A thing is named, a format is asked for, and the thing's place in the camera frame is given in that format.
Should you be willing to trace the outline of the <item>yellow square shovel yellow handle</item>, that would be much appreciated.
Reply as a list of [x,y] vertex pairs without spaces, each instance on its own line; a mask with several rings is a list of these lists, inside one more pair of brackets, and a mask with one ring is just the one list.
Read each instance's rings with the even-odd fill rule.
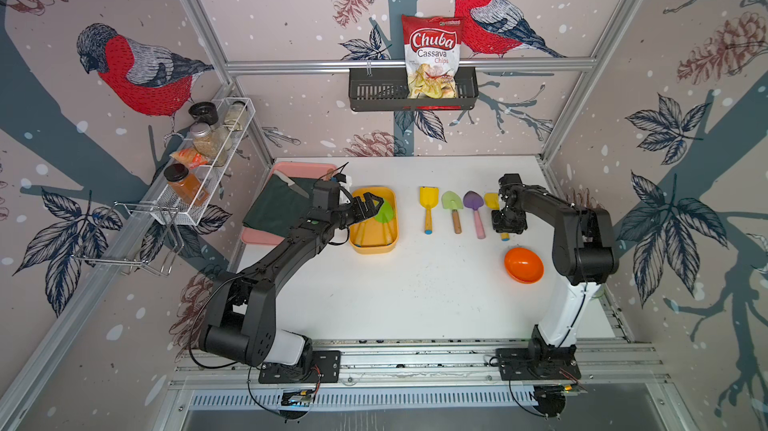
[[[484,195],[484,202],[485,205],[492,211],[498,211],[500,209],[497,193],[486,193]],[[510,240],[510,235],[508,233],[501,233],[500,239],[507,242]]]

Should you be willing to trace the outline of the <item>purple shovel pink handle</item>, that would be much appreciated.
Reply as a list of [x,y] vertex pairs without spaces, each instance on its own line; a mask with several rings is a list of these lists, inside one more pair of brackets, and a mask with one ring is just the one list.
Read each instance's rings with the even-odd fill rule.
[[463,197],[463,205],[465,208],[469,208],[473,212],[473,219],[475,224],[476,236],[482,240],[486,238],[485,229],[482,223],[479,210],[484,206],[484,199],[475,191],[468,191]]

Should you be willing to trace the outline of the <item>light green shovel wooden handle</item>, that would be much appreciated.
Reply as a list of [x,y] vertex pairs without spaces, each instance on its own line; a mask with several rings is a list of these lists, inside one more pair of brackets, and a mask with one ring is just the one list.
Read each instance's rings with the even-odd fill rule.
[[453,191],[446,191],[441,197],[441,203],[444,209],[451,214],[453,230],[455,234],[462,233],[459,211],[463,208],[462,199]]

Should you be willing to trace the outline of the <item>yellow square shovel blue tip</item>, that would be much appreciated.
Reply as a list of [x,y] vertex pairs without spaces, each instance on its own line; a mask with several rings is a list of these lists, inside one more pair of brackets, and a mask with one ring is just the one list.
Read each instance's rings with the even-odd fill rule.
[[432,210],[437,206],[438,199],[438,188],[425,186],[419,188],[419,202],[425,210],[424,233],[426,235],[433,233]]

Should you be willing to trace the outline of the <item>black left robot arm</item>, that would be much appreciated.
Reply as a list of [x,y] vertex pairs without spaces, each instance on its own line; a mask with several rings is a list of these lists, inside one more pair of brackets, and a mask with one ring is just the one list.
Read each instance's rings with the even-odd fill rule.
[[338,230],[374,218],[385,203],[366,192],[342,204],[345,192],[335,183],[321,182],[309,210],[285,239],[256,264],[219,275],[195,319],[201,325],[199,350],[251,367],[277,364],[307,371],[311,339],[277,328],[276,301],[284,285],[330,245]]

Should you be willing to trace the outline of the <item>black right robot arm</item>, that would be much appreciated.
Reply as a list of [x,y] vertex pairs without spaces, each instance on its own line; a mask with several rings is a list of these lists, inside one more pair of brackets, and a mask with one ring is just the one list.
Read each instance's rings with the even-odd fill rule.
[[567,202],[518,174],[499,179],[500,209],[491,213],[498,233],[522,234],[533,215],[553,228],[551,259],[559,275],[554,304],[534,326],[529,347],[541,353],[575,345],[588,302],[616,273],[615,234],[608,211]]

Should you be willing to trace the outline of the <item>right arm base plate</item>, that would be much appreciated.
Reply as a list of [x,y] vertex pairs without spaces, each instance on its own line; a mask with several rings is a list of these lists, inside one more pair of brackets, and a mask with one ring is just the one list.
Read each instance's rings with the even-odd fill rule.
[[576,347],[555,348],[534,357],[527,348],[497,348],[495,358],[503,381],[577,381],[582,378]]

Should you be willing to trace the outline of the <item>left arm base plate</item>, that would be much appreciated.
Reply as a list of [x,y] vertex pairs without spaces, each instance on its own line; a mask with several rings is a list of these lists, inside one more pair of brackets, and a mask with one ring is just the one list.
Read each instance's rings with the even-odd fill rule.
[[340,351],[305,351],[293,366],[265,363],[259,372],[258,382],[260,384],[337,383],[340,366]]

